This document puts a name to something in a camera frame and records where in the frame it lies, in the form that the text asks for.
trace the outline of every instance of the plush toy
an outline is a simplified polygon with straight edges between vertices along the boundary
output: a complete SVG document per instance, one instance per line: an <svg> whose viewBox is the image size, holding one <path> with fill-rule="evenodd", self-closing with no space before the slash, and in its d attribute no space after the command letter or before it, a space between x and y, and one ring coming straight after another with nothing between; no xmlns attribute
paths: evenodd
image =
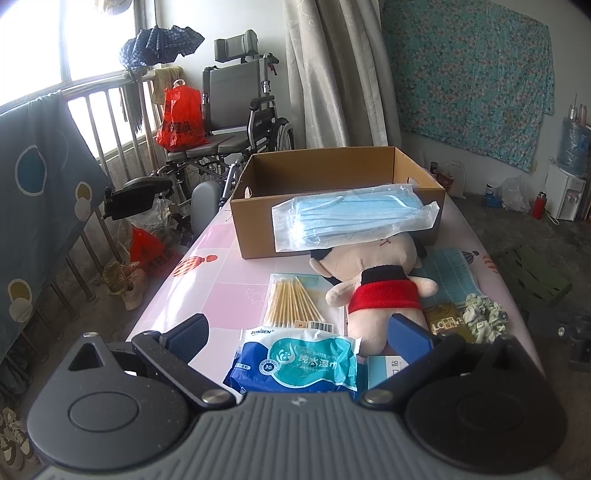
<svg viewBox="0 0 591 480"><path fill-rule="evenodd" d="M427 328L419 298L435 295L439 286L429 278L408 276L421 266L408 233L314 250L310 255L310 266L334 285L326 303L348 304L348 335L361 338L360 355L379 355L384 350L388 319L394 313Z"/></svg>

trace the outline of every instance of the blue gripper pad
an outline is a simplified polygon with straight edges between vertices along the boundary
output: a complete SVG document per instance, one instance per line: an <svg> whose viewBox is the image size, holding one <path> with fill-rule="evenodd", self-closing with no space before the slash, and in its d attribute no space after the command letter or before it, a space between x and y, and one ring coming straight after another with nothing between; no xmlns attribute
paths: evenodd
<svg viewBox="0 0 591 480"><path fill-rule="evenodd" d="M400 313L388 321L388 344L409 364L433 350L433 339L430 332Z"/></svg>
<svg viewBox="0 0 591 480"><path fill-rule="evenodd" d="M196 313L163 334L161 343L166 350L189 363L207 344L208 339L209 322L203 313Z"/></svg>

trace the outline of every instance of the pink checkered tablecloth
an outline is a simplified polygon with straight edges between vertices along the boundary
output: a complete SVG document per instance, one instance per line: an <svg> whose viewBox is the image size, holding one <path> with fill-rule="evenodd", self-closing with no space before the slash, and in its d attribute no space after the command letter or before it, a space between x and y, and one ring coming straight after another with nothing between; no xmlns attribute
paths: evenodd
<svg viewBox="0 0 591 480"><path fill-rule="evenodd" d="M433 248L458 248L467 254L480 289L505 308L509 333L519 339L541 368L530 334L503 279L449 197ZM269 276L314 274L308 260L308 255L244 260L228 202L165 280L129 338L144 330L166 332L191 315L203 313L209 321L209 341L190 365L221 384L232 365L241 329L260 324Z"/></svg>

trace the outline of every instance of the face mask package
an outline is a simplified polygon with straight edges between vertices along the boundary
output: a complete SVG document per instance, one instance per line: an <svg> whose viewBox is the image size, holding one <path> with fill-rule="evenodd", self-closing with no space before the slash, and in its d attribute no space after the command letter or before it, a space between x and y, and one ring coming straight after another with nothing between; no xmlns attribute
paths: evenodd
<svg viewBox="0 0 591 480"><path fill-rule="evenodd" d="M241 394L346 391L354 397L360 341L316 329L243 330L224 384Z"/></svg>
<svg viewBox="0 0 591 480"><path fill-rule="evenodd" d="M345 334L345 309L326 303L332 285L320 275L273 273L262 325Z"/></svg>
<svg viewBox="0 0 591 480"><path fill-rule="evenodd" d="M292 198L271 209L275 250L296 252L372 242L433 227L439 205L423 205L410 184Z"/></svg>

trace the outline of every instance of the red plastic bag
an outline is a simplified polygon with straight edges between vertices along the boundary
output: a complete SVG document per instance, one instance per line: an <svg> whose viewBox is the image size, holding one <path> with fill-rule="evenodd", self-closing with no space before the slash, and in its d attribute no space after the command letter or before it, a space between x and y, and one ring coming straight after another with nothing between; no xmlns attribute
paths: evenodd
<svg viewBox="0 0 591 480"><path fill-rule="evenodd" d="M139 267L152 277L168 277L183 256L166 248L151 233L133 227L133 237L129 247L129 261L139 262Z"/></svg>
<svg viewBox="0 0 591 480"><path fill-rule="evenodd" d="M162 126L156 135L158 145L169 151L188 150L209 143L205 140L201 92L187 85L166 89Z"/></svg>

